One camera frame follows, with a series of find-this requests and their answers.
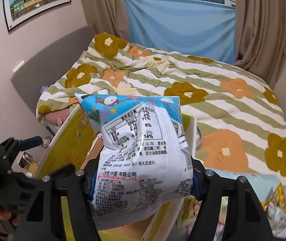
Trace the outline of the green cardboard box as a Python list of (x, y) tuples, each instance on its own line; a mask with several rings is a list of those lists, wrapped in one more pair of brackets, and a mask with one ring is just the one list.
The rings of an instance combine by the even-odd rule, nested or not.
[[(76, 107), (63, 123), (41, 158), (34, 177), (40, 179), (66, 164), (84, 168), (85, 160), (98, 156), (101, 141), (88, 117)], [(175, 199), (151, 212), (148, 218), (126, 225), (95, 218), (102, 240), (186, 240), (187, 225), (195, 222), (200, 202), (193, 196)]]

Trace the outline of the right beige curtain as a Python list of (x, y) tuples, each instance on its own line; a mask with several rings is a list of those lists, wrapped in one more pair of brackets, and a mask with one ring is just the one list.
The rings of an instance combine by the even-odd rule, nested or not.
[(274, 88), (286, 51), (286, 0), (236, 0), (235, 65)]

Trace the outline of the left beige curtain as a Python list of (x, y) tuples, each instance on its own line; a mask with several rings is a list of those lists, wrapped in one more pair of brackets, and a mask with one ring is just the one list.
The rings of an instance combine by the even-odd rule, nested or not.
[(81, 0), (86, 22), (97, 34), (109, 33), (131, 41), (124, 0)]

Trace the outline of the blue white snack bag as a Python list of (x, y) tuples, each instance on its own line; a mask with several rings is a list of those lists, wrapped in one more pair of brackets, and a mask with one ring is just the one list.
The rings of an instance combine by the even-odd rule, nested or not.
[(179, 97), (76, 98), (104, 144), (90, 190), (97, 229), (144, 220), (191, 193), (192, 160)]

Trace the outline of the blue window cloth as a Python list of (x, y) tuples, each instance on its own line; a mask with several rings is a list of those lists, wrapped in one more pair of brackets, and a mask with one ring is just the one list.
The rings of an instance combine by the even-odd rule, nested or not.
[(124, 1), (132, 42), (234, 63), (234, 8), (197, 0)]

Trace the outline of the pink pillow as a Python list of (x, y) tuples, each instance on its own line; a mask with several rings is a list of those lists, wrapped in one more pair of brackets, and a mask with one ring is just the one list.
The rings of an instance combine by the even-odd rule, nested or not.
[(67, 120), (67, 118), (70, 115), (70, 110), (68, 108), (58, 110), (58, 111), (53, 111), (51, 113), (47, 113), (44, 115), (44, 118), (55, 124), (58, 127), (61, 127), (63, 123)]

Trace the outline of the daisy print tablecloth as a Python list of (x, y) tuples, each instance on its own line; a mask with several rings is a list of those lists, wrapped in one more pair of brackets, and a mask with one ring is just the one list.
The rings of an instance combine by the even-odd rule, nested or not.
[[(255, 193), (257, 194), (264, 212), (267, 215), (268, 204), (284, 208), (283, 186), (280, 180), (273, 175), (246, 174)], [(176, 220), (176, 230), (181, 228), (192, 229), (200, 209), (201, 202), (190, 195), (184, 198), (182, 209)]]

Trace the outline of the striped floral duvet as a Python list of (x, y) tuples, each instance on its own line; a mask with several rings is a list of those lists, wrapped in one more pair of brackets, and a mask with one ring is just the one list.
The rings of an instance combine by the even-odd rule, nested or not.
[(100, 33), (40, 96), (36, 117), (75, 106), (75, 93), (178, 96), (204, 134), (196, 158), (219, 170), (271, 174), (286, 184), (286, 120), (272, 89), (239, 67), (146, 48)]

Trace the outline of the beige curtain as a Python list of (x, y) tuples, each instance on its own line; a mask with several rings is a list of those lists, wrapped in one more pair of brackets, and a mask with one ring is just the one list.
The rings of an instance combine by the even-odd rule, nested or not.
[(286, 51), (286, 0), (236, 0), (235, 65), (274, 88)]
[(131, 41), (124, 0), (81, 0), (86, 22), (97, 34), (109, 33)]

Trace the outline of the grey headboard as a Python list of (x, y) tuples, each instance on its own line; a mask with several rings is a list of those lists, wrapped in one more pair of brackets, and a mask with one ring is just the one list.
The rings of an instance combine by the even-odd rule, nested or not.
[(96, 35), (87, 25), (51, 43), (27, 60), (11, 77), (20, 98), (35, 113), (43, 85), (52, 85), (62, 77), (87, 50)]

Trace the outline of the grey patterned snack bag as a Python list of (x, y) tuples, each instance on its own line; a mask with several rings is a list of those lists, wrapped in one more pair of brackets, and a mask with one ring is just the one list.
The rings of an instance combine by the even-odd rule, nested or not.
[(280, 239), (286, 238), (286, 212), (284, 209), (268, 204), (267, 218), (272, 230), (273, 236)]

